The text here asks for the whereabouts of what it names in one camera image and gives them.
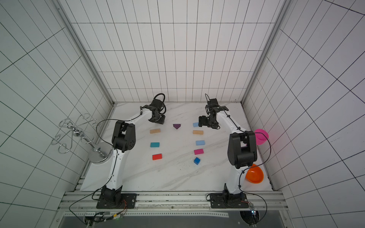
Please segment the natural wood block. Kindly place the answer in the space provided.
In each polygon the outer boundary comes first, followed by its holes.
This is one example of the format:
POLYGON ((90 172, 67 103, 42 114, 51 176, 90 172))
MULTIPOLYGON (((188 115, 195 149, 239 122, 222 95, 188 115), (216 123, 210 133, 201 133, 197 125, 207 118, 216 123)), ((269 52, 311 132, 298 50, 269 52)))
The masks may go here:
POLYGON ((200 131, 200 130, 193 130, 193 134, 194 135, 203 135, 204 131, 200 131))
POLYGON ((156 133, 160 133, 161 129, 152 129, 150 130, 150 134, 156 134, 156 133))

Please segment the teal block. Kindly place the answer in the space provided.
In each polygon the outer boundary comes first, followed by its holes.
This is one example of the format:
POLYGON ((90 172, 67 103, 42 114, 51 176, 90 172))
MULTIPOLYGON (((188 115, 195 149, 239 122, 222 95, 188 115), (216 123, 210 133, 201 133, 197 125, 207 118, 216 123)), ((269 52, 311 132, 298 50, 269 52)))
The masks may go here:
POLYGON ((160 147, 160 143, 159 142, 152 142, 152 143, 150 143, 150 147, 151 148, 159 148, 160 147))

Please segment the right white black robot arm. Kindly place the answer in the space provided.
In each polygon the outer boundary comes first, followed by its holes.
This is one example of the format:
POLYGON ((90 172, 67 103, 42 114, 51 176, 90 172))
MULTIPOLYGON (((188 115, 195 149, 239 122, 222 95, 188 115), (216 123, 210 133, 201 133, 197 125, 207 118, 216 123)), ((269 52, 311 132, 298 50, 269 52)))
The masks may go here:
POLYGON ((244 209, 249 207, 247 196, 242 192, 240 180, 243 173, 257 161, 256 136, 247 131, 231 117, 226 106, 219 105, 217 99, 206 96, 207 115, 200 116, 198 124, 214 130, 223 129, 229 134, 227 157, 231 165, 230 173, 222 193, 209 194, 211 207, 216 209, 244 209))

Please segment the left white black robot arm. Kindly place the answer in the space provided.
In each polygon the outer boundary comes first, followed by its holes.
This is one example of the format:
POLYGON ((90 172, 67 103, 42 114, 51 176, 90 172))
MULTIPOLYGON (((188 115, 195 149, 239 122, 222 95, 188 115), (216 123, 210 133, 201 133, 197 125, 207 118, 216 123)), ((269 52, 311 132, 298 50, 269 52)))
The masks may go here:
POLYGON ((151 104, 140 107, 140 111, 127 120, 116 120, 111 139, 113 148, 112 167, 108 181, 101 188, 101 208, 118 207, 122 201, 123 170, 129 151, 136 145, 136 125, 146 121, 163 124, 165 120, 166 106, 164 100, 152 100, 151 104))

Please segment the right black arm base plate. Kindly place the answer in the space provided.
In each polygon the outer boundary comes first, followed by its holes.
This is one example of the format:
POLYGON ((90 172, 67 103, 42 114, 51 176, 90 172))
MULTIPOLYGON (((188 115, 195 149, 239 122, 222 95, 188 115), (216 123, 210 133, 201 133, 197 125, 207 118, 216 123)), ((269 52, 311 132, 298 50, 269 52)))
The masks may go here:
POLYGON ((211 193, 209 194, 212 209, 247 209, 249 203, 245 193, 230 194, 211 193))

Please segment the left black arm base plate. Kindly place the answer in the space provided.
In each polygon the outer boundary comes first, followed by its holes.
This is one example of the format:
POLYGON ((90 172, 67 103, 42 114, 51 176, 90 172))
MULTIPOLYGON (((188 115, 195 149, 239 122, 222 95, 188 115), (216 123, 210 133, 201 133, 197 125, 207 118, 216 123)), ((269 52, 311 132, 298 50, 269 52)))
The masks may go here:
POLYGON ((134 209, 136 205, 137 194, 121 194, 117 193, 114 196, 100 195, 98 200, 97 209, 134 209))

